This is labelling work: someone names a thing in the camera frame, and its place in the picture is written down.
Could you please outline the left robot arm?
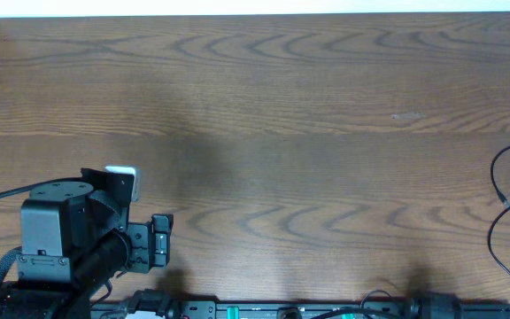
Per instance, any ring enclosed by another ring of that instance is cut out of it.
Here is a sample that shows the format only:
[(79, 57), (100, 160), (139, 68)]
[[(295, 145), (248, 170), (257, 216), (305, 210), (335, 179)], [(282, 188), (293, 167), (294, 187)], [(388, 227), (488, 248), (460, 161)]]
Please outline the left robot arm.
[(117, 307), (92, 299), (111, 290), (113, 277), (146, 274), (170, 260), (172, 215), (129, 220), (140, 180), (136, 167), (109, 165), (0, 192), (0, 199), (28, 195), (20, 208), (21, 245), (0, 260), (0, 318), (180, 317), (178, 301), (150, 289)]

